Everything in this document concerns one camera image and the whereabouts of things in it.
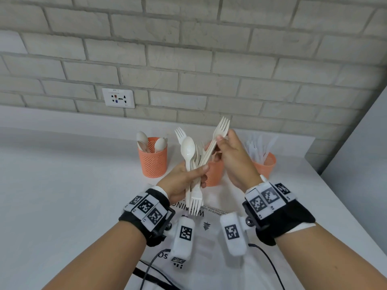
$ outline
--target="white countertop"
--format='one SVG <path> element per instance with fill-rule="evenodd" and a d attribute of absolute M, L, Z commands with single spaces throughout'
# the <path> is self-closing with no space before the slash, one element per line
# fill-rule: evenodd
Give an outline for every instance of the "white countertop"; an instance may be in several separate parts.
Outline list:
<path fill-rule="evenodd" d="M 169 146 L 171 169 L 182 160 Z M 38 290 L 117 222 L 145 184 L 135 141 L 0 127 L 0 288 Z M 387 257 L 325 182 L 300 157 L 277 156 L 270 180 L 297 194 L 317 221 L 387 276 Z M 243 212 L 225 176 L 207 205 Z M 277 247 L 262 246 L 285 288 L 302 288 Z M 245 258 L 246 289 L 279 289 L 260 252 Z"/>

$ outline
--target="wall socket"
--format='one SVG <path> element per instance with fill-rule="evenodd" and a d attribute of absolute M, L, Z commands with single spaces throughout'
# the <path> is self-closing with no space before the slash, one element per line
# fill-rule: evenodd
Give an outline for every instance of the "wall socket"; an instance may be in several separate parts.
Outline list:
<path fill-rule="evenodd" d="M 135 108 L 133 90 L 103 88 L 103 98 L 106 106 L 119 108 Z"/>

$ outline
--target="black cable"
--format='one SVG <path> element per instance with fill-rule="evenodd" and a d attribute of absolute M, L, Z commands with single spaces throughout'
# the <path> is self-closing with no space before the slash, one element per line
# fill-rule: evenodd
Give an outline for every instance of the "black cable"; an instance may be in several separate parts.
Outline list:
<path fill-rule="evenodd" d="M 273 267 L 274 272 L 275 272 L 276 275 L 277 275 L 278 281 L 279 281 L 279 283 L 281 283 L 282 289 L 285 290 L 284 284 L 282 283 L 281 278 L 280 278 L 279 275 L 278 275 L 278 272 L 277 272 L 277 270 L 276 270 L 276 267 L 274 266 L 273 262 L 272 262 L 271 259 L 268 257 L 268 255 L 265 253 L 265 251 L 264 251 L 262 248 L 260 248 L 258 245 L 256 245 L 256 244 L 249 243 L 249 246 L 250 246 L 250 247 L 256 247 L 256 248 L 258 248 L 260 251 L 262 251 L 262 252 L 264 253 L 264 255 L 267 257 L 268 261 L 271 263 L 271 266 Z"/>
<path fill-rule="evenodd" d="M 149 266 L 148 263 L 142 261 L 141 259 L 140 259 L 140 262 L 142 262 L 143 264 L 146 264 L 147 266 Z M 176 285 L 175 285 L 174 283 L 172 283 L 172 282 L 167 278 L 167 276 L 164 275 L 164 274 L 162 273 L 162 271 L 158 270 L 157 268 L 155 268 L 155 267 L 153 267 L 153 266 L 151 266 L 151 268 L 154 269 L 156 272 L 158 272 L 161 276 L 163 276 L 163 277 L 165 278 L 165 280 L 168 281 L 169 284 L 171 284 L 172 286 L 175 286 L 175 287 L 176 287 Z"/>
<path fill-rule="evenodd" d="M 152 259 L 152 261 L 151 261 L 151 262 L 149 263 L 149 265 L 148 265 L 148 268 L 146 269 L 146 272 L 145 272 L 145 275 L 144 275 L 144 278 L 143 278 L 143 282 L 141 283 L 140 290 L 143 290 L 146 275 L 148 274 L 149 269 L 151 268 L 152 263 L 155 261 L 155 259 L 159 256 L 160 253 L 169 253 L 169 252 L 171 252 L 170 249 L 163 249 L 163 250 L 160 251 L 158 254 L 156 254 L 156 256 Z"/>
<path fill-rule="evenodd" d="M 145 272 L 140 270 L 139 268 L 135 268 L 133 271 L 133 275 L 137 276 L 138 278 L 143 279 L 145 276 Z M 157 286 L 163 288 L 164 290 L 180 290 L 179 288 L 177 288 L 173 285 L 169 285 L 168 283 L 161 281 L 159 278 L 156 278 L 150 274 L 148 274 L 146 276 L 145 280 L 147 280 L 153 284 L 156 284 Z"/>

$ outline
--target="hand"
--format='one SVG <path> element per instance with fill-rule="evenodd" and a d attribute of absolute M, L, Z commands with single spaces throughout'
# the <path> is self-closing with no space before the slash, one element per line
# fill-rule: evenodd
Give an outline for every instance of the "hand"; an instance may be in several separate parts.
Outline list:
<path fill-rule="evenodd" d="M 181 162 L 162 180 L 157 183 L 168 195 L 170 204 L 174 205 L 185 197 L 185 188 L 191 184 L 191 181 L 200 177 L 201 187 L 206 187 L 208 165 L 201 166 L 195 170 L 187 172 L 185 162 Z"/>
<path fill-rule="evenodd" d="M 215 161 L 223 159 L 227 175 L 232 184 L 246 192 L 249 188 L 263 181 L 235 131 L 229 129 L 227 135 L 228 140 L 222 136 L 216 138 L 217 147 L 215 152 L 220 151 L 221 153 L 215 155 Z"/>

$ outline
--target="cutlery holder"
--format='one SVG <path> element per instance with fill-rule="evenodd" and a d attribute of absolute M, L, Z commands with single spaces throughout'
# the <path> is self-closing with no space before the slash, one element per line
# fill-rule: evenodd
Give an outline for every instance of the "cutlery holder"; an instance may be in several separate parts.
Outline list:
<path fill-rule="evenodd" d="M 272 153 L 269 153 L 263 165 L 258 164 L 256 162 L 253 162 L 253 163 L 258 173 L 265 176 L 268 179 L 271 171 L 276 165 L 276 162 L 277 162 L 276 157 Z"/>
<path fill-rule="evenodd" d="M 210 170 L 206 173 L 207 175 L 206 184 L 208 187 L 216 186 L 219 184 L 220 180 L 222 179 L 223 169 L 225 167 L 225 164 L 223 161 L 208 162 L 208 166 L 210 167 Z"/>
<path fill-rule="evenodd" d="M 158 178 L 167 171 L 167 147 L 154 153 L 154 144 L 159 137 L 148 137 L 148 148 L 152 153 L 145 153 L 138 148 L 138 155 L 140 157 L 141 169 L 143 174 L 148 178 Z"/>

